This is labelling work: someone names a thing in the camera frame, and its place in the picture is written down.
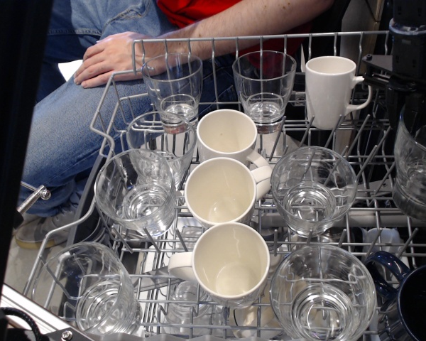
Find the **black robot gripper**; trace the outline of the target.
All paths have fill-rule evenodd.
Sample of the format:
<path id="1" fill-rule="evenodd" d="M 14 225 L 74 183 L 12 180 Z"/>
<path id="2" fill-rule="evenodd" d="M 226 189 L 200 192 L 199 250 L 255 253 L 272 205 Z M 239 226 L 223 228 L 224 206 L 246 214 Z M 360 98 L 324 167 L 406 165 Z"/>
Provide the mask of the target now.
<path id="1" fill-rule="evenodd" d="M 426 1 L 392 1 L 393 17 L 388 30 L 392 38 L 389 55 L 367 55 L 365 83 L 386 88 L 388 120 L 397 130 L 409 91 L 426 93 Z"/>

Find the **bystander bare forearm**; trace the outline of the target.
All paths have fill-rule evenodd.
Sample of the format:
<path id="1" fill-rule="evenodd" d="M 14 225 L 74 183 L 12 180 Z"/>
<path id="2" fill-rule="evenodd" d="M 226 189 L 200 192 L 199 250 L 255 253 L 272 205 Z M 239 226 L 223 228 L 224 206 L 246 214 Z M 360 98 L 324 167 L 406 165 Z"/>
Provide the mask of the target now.
<path id="1" fill-rule="evenodd" d="M 161 36 L 171 53 L 192 52 L 205 60 L 235 51 L 234 36 L 266 36 L 305 30 L 333 1 L 240 1 L 213 16 Z"/>

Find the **bystander bare hand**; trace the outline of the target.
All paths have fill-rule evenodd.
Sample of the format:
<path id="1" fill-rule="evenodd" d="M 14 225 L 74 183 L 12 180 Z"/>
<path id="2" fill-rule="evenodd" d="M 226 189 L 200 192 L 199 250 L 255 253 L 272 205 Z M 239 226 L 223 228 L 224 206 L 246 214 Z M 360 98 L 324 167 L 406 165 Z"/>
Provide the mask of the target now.
<path id="1" fill-rule="evenodd" d="M 141 79 L 132 70 L 141 68 L 144 60 L 165 52 L 163 43 L 135 42 L 144 39 L 147 36 L 127 31 L 97 41 L 86 49 L 82 64 L 74 73 L 74 83 L 83 88 L 98 87 L 105 85 L 114 73 L 118 81 Z"/>

